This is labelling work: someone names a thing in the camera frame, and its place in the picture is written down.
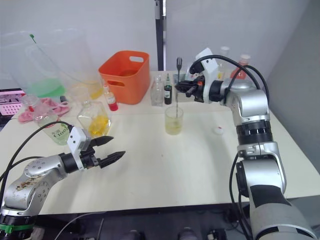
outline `dark green bottle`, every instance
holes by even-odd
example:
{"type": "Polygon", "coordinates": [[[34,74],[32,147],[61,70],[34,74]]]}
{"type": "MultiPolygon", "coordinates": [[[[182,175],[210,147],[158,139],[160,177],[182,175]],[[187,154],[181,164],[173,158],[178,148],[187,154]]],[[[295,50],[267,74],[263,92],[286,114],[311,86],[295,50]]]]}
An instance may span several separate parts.
{"type": "Polygon", "coordinates": [[[169,78],[169,73],[166,76],[164,84],[164,103],[167,105],[172,103],[172,86],[169,78]]]}

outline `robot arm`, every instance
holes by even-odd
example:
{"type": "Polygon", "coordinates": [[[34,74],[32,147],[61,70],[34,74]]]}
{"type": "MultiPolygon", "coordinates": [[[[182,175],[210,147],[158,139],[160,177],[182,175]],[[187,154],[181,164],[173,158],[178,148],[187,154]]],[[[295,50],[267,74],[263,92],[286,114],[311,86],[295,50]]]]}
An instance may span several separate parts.
{"type": "Polygon", "coordinates": [[[67,141],[71,153],[30,162],[21,177],[5,192],[0,215],[0,239],[29,239],[50,189],[68,174],[96,166],[104,168],[120,159],[124,151],[110,154],[105,159],[94,155],[94,146],[104,145],[112,139],[111,136],[91,139],[86,131],[73,127],[67,141]]]}
{"type": "MultiPolygon", "coordinates": [[[[207,48],[196,60],[212,55],[207,48]]],[[[239,192],[249,198],[253,240],[317,239],[298,209],[284,197],[286,176],[278,144],[273,141],[268,101],[265,93],[250,80],[218,81],[217,63],[206,59],[193,64],[194,81],[181,81],[176,89],[202,103],[220,102],[231,109],[238,136],[236,164],[239,192]]]]}

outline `glass beaker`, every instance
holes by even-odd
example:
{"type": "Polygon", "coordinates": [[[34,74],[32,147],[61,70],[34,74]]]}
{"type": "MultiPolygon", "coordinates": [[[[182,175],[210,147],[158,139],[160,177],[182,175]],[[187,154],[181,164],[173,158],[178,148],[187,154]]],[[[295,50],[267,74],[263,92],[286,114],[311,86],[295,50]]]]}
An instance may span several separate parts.
{"type": "Polygon", "coordinates": [[[0,43],[4,69],[27,94],[40,98],[64,95],[56,67],[28,31],[3,34],[0,43]]]}
{"type": "Polygon", "coordinates": [[[164,126],[167,134],[177,135],[182,130],[184,111],[177,106],[168,107],[164,112],[164,126]]]}
{"type": "Polygon", "coordinates": [[[75,28],[56,29],[34,35],[39,47],[54,62],[67,90],[88,88],[92,99],[103,93],[98,70],[91,60],[85,34],[75,28]]]}

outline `green liquid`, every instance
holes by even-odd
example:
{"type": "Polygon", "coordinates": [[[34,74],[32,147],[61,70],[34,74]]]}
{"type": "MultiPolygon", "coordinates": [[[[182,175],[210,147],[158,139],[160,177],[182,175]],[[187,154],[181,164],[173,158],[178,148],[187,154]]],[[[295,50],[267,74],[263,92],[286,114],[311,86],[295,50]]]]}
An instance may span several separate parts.
{"type": "Polygon", "coordinates": [[[31,84],[28,94],[34,94],[39,98],[59,97],[65,94],[66,90],[58,78],[46,78],[42,81],[31,84]]]}

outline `small white lid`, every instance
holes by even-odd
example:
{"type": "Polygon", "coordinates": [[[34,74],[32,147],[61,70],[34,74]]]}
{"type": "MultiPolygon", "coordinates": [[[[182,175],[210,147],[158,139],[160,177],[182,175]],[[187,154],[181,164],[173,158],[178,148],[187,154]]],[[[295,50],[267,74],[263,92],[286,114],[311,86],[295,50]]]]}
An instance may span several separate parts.
{"type": "Polygon", "coordinates": [[[248,54],[241,54],[240,62],[247,64],[249,62],[250,58],[251,58],[251,56],[248,54]]]}
{"type": "Polygon", "coordinates": [[[110,88],[109,88],[109,85],[108,84],[103,84],[103,89],[105,92],[109,92],[110,91],[110,88]]]}
{"type": "Polygon", "coordinates": [[[229,50],[230,50],[230,47],[222,46],[222,47],[220,47],[220,54],[223,56],[226,56],[226,55],[228,55],[229,50]]]}

